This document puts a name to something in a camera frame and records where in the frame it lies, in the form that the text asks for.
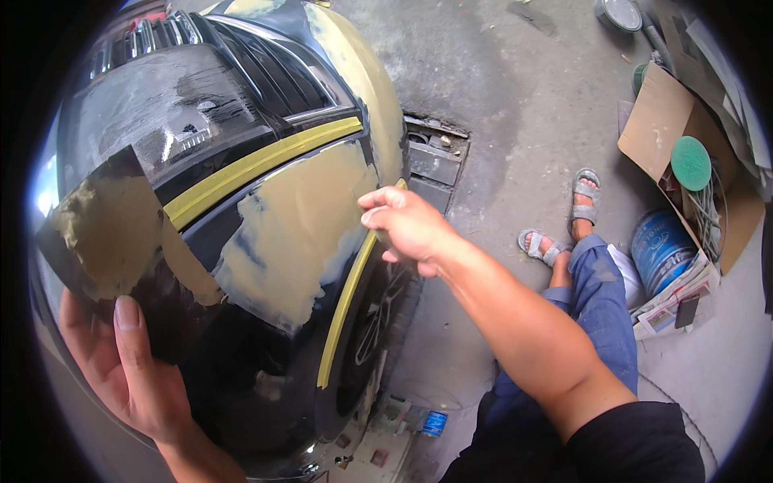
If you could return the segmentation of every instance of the jeans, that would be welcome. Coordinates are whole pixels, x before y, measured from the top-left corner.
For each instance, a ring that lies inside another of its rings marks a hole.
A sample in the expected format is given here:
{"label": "jeans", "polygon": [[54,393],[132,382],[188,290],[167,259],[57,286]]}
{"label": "jeans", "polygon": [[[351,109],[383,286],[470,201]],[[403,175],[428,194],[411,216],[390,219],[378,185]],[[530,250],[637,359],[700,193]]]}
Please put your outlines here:
{"label": "jeans", "polygon": [[[638,370],[636,342],[628,309],[625,286],[607,244],[598,235],[580,240],[569,261],[572,287],[552,287],[542,295],[585,330],[599,359],[636,394]],[[478,429],[473,440],[489,428],[529,433],[554,432],[542,408],[502,371],[494,387],[478,408]]]}

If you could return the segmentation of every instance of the small can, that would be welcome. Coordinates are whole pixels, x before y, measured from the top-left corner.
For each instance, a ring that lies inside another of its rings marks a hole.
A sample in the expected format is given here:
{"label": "small can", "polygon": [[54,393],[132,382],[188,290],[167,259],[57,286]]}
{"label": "small can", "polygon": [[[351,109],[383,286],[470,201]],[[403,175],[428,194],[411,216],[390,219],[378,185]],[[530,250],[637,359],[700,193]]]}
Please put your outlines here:
{"label": "small can", "polygon": [[440,437],[440,435],[443,434],[443,428],[445,427],[445,422],[447,420],[448,415],[446,413],[430,411],[427,415],[427,419],[424,421],[424,429],[421,430],[421,432],[427,436]]}

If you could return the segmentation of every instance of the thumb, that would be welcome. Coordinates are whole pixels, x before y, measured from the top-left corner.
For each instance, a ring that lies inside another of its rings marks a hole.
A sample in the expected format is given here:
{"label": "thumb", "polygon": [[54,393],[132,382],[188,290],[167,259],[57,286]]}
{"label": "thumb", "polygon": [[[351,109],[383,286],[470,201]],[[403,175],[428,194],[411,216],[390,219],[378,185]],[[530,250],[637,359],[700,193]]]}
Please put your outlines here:
{"label": "thumb", "polygon": [[145,316],[134,298],[121,295],[115,301],[113,323],[118,355],[121,357],[129,391],[143,390],[154,376],[155,365],[150,353]]}
{"label": "thumb", "polygon": [[389,206],[377,206],[364,212],[360,222],[371,230],[389,231],[390,222],[394,216],[394,210]]}

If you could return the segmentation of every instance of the drain grate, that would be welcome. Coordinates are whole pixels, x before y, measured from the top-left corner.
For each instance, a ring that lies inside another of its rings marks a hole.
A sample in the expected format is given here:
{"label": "drain grate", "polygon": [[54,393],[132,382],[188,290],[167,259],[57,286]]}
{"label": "drain grate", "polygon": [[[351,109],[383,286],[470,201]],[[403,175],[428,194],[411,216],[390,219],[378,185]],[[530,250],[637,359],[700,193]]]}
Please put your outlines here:
{"label": "drain grate", "polygon": [[467,158],[468,134],[436,119],[405,115],[410,144],[408,188],[445,214]]}

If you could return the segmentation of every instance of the sandal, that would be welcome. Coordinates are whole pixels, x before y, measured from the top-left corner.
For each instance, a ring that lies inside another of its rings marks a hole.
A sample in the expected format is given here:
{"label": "sandal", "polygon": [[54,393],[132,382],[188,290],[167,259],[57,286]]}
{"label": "sandal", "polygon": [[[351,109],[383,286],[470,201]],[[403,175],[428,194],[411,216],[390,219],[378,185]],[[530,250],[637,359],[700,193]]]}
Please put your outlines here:
{"label": "sandal", "polygon": [[[585,183],[581,182],[581,179],[587,179],[596,185],[596,188],[591,188]],[[590,168],[582,168],[574,175],[574,192],[579,195],[586,195],[593,201],[593,206],[587,205],[572,205],[572,214],[569,217],[569,233],[572,233],[572,222],[577,218],[583,218],[591,222],[591,225],[596,226],[596,219],[598,219],[598,209],[596,205],[601,199],[601,181],[598,179],[596,172]]]}
{"label": "sandal", "polygon": [[[532,234],[532,239],[531,243],[529,243],[529,249],[527,249],[526,235],[529,233]],[[542,260],[545,262],[545,264],[547,264],[548,267],[552,268],[556,261],[556,257],[558,257],[558,254],[563,251],[571,251],[571,249],[569,245],[555,241],[555,239],[551,237],[550,239],[553,240],[553,244],[550,245],[550,248],[548,248],[545,254],[542,255],[540,253],[540,243],[542,243],[543,236],[546,235],[542,230],[537,230],[536,228],[526,228],[525,230],[521,230],[521,233],[518,233],[518,246],[521,247],[521,250],[525,251],[526,254],[528,254],[530,257],[536,258],[537,260]]]}

